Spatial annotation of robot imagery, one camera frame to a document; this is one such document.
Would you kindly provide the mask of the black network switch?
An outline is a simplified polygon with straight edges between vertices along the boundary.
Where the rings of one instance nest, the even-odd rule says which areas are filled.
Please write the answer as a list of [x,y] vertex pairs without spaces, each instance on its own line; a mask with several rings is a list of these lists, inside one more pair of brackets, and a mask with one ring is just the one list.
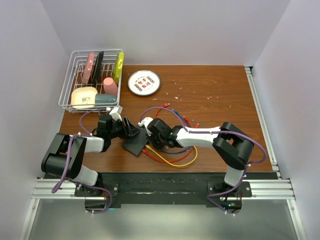
[[122,143],[122,147],[136,157],[140,155],[145,145],[149,142],[149,136],[146,129],[140,127],[138,129],[139,133],[129,137]]

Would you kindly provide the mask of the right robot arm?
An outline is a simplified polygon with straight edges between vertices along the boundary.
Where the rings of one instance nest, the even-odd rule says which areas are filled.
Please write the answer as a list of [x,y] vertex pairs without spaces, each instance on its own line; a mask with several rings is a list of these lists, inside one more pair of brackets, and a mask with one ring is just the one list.
[[146,129],[154,148],[203,147],[215,149],[227,165],[223,192],[230,197],[240,190],[240,180],[245,172],[254,144],[235,125],[225,122],[221,127],[192,128],[176,125],[171,128],[159,118],[145,117],[139,126]]

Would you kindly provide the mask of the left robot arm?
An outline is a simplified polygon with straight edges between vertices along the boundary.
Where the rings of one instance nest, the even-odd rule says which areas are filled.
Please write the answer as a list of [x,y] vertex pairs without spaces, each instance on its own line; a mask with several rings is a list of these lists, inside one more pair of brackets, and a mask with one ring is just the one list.
[[99,196],[104,190],[104,184],[98,180],[97,171],[83,165],[85,153],[105,152],[112,139],[127,139],[139,132],[127,117],[105,114],[99,117],[95,134],[57,133],[41,163],[42,172],[60,177],[51,192],[57,192],[65,180],[72,180],[86,186],[86,191],[92,196]]

